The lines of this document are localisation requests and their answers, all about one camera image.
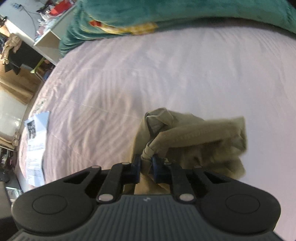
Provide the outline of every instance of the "wrinkled sheet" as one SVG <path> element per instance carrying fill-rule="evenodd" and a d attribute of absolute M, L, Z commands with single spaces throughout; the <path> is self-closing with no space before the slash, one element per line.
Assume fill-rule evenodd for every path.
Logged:
<path fill-rule="evenodd" d="M 275 231 L 296 237 L 296 40 L 273 27 L 205 25 L 86 42 L 62 59 L 32 109 L 50 111 L 46 183 L 122 162 L 143 115 L 166 107 L 246 119 L 241 180 L 273 194 Z M 26 130 L 19 164 L 25 175 Z"/>

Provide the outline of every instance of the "cable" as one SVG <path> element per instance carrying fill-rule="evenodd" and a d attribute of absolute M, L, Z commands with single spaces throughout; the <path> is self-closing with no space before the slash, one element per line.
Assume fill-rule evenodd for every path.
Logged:
<path fill-rule="evenodd" d="M 30 12 L 28 10 L 27 10 L 27 12 L 32 13 L 32 14 L 36 14 L 36 15 L 39 15 L 40 16 L 40 14 L 39 13 L 36 13 L 36 12 Z"/>
<path fill-rule="evenodd" d="M 33 23 L 34 28 L 35 28 L 35 34 L 36 34 L 36 32 L 37 32 L 37 27 L 36 27 L 36 25 L 35 25 L 35 21 L 34 21 L 34 19 L 33 19 L 32 16 L 29 14 L 29 12 L 25 9 L 25 7 L 24 7 L 23 5 L 21 5 L 21 6 L 22 6 L 22 8 L 24 9 L 24 11 L 29 15 L 29 17 L 31 18 L 32 23 Z"/>

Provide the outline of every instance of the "metal pin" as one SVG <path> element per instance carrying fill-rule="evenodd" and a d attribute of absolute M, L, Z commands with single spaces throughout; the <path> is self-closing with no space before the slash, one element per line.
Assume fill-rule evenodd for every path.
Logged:
<path fill-rule="evenodd" d="M 108 193 L 105 193 L 105 194 L 101 194 L 98 199 L 101 201 L 101 202 L 109 202 L 109 201 L 112 201 L 113 200 L 113 195 L 112 194 L 108 194 Z"/>
<path fill-rule="evenodd" d="M 194 196 L 190 193 L 183 193 L 179 196 L 179 199 L 184 202 L 190 202 L 194 199 Z"/>

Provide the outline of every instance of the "red object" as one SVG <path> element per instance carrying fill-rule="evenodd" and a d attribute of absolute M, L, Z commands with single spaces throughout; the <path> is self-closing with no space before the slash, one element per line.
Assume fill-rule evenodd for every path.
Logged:
<path fill-rule="evenodd" d="M 60 13 L 68 10 L 70 7 L 72 7 L 72 4 L 68 0 L 63 0 L 60 3 L 58 3 L 51 11 L 50 15 L 57 16 Z"/>
<path fill-rule="evenodd" d="M 96 20 L 89 21 L 89 24 L 93 27 L 101 27 L 102 26 L 102 23 L 99 21 L 96 21 Z"/>

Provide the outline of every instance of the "photo on paper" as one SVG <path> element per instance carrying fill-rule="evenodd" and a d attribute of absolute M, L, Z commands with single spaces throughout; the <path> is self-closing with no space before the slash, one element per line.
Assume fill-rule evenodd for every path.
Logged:
<path fill-rule="evenodd" d="M 30 121 L 27 123 L 28 139 L 34 139 L 36 137 L 36 126 L 35 121 Z"/>

